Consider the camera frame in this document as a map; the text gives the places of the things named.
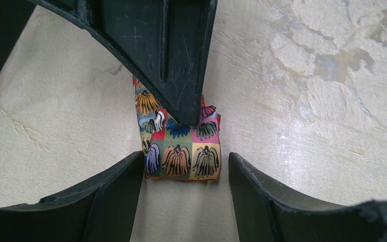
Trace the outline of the colourful patterned tie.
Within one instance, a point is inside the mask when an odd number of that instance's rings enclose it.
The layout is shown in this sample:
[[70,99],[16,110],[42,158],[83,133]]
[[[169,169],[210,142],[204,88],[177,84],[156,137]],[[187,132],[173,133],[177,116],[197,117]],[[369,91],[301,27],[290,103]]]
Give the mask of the colourful patterned tie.
[[201,101],[200,122],[179,124],[155,96],[133,77],[135,106],[144,154],[144,175],[151,179],[218,180],[222,168],[221,115]]

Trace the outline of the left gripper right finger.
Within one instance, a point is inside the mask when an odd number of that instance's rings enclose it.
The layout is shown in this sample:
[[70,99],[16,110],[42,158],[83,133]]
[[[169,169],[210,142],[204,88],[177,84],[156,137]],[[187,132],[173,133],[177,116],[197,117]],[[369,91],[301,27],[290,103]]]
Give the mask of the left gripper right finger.
[[229,154],[240,241],[387,241],[387,201],[353,206],[303,194]]

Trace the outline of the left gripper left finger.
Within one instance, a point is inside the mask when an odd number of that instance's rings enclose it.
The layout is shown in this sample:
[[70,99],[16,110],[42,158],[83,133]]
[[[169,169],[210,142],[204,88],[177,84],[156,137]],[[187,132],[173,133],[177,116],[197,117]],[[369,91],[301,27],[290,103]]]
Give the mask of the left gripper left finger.
[[36,204],[0,208],[0,241],[129,241],[143,169],[137,151]]

